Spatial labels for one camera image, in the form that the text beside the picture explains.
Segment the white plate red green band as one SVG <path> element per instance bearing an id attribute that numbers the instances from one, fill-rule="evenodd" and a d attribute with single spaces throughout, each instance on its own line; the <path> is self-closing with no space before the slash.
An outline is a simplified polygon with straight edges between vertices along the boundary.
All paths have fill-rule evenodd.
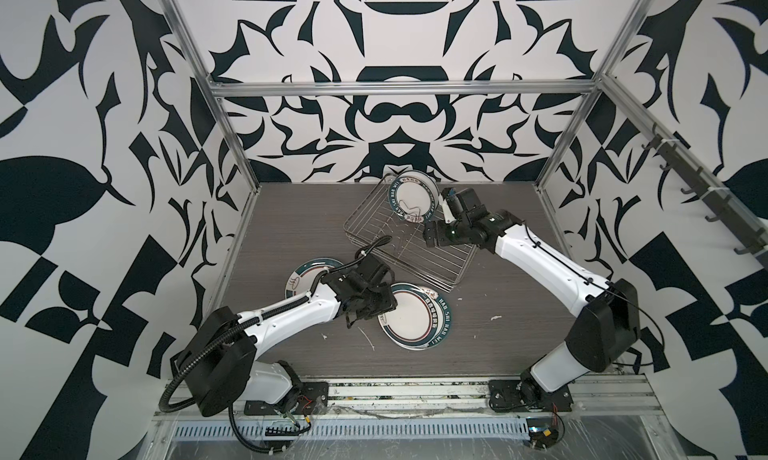
<path id="1" fill-rule="evenodd" d="M 323 269 L 341 265 L 340 260 L 331 257 L 318 257 L 304 262 L 289 275 L 285 285 L 285 297 L 290 298 L 309 290 Z"/>

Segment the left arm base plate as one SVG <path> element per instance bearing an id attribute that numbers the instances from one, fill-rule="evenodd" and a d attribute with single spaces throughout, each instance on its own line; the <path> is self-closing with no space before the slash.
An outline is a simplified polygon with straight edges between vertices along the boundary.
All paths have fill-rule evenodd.
<path id="1" fill-rule="evenodd" d="M 248 400 L 245 402 L 246 416 L 312 415 L 326 407 L 329 394 L 328 382 L 304 382 L 300 387 L 292 387 L 286 396 L 276 404 Z"/>

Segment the white plate green lettering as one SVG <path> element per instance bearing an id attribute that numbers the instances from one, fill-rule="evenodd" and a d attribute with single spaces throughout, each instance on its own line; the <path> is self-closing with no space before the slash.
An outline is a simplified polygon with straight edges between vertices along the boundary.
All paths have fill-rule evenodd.
<path id="1" fill-rule="evenodd" d="M 383 332 L 391 341 L 407 350 L 424 351 L 447 338 L 453 315 L 440 293 L 408 282 L 393 284 L 391 291 L 397 306 L 378 317 Z"/>

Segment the wire dish rack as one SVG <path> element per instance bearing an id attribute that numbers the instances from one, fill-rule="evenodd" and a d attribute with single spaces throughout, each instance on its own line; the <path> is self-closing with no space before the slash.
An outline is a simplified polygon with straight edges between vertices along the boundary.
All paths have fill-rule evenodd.
<path id="1" fill-rule="evenodd" d="M 343 230 L 361 247 L 389 235 L 391 241 L 377 255 L 436 290 L 451 291 L 468 271 L 477 248 L 473 245 L 429 247 L 423 226 L 400 219 L 391 209 L 388 190 L 395 175 L 386 174 L 346 219 Z"/>

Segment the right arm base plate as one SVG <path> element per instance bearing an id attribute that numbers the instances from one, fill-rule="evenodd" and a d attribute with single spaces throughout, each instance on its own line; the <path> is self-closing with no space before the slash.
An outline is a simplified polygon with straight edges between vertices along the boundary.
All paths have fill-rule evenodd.
<path id="1" fill-rule="evenodd" d="M 567 386 L 546 392 L 533 380 L 490 380 L 489 407 L 497 413 L 571 412 L 573 398 Z"/>

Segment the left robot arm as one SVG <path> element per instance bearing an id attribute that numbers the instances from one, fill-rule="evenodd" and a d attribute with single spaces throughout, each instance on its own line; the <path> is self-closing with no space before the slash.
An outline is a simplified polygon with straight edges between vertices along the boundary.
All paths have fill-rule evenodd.
<path id="1" fill-rule="evenodd" d="M 210 417 L 238 401 L 261 402 L 279 414 L 292 412 L 304 389 L 285 361 L 261 356 L 316 325 L 343 317 L 348 326 L 392 311 L 392 268 L 365 252 L 324 269 L 310 287 L 266 307 L 233 312 L 224 306 L 203 322 L 176 362 L 176 372 L 158 401 L 162 413 L 191 406 Z"/>

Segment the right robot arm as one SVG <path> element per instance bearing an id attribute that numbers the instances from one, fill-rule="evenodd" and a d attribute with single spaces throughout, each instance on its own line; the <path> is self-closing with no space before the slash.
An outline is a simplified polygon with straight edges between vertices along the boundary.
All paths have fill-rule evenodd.
<path id="1" fill-rule="evenodd" d="M 641 336 L 636 288 L 612 282 L 553 249 L 506 210 L 489 211 L 472 188 L 441 192 L 444 220 L 426 222 L 429 247 L 475 245 L 511 262 L 575 317 L 565 339 L 520 375 L 517 401 L 543 409 L 554 394 L 588 373 L 603 372 Z"/>

